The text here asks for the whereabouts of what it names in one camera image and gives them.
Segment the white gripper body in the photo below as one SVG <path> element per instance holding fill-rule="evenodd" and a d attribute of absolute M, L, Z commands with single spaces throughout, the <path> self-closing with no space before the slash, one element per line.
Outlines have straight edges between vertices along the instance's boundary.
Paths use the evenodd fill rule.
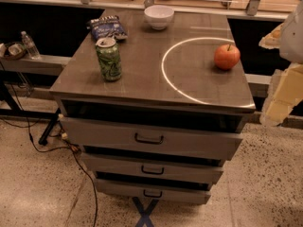
<path fill-rule="evenodd" d="M 303 62 L 303 0 L 284 21 L 280 34 L 279 55 L 290 62 Z"/>

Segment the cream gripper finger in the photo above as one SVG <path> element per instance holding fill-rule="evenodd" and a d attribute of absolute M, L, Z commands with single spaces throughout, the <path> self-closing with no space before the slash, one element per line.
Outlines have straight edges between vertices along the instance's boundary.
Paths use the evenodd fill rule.
<path fill-rule="evenodd" d="M 281 124 L 303 100 L 303 65 L 291 63 L 271 77 L 268 96 L 262 106 L 259 122 L 265 126 Z"/>
<path fill-rule="evenodd" d="M 265 49 L 279 49 L 280 48 L 280 34 L 281 34 L 282 27 L 283 27 L 283 23 L 278 25 L 275 29 L 273 29 L 265 37 L 262 37 L 261 40 L 259 41 L 258 45 Z"/>

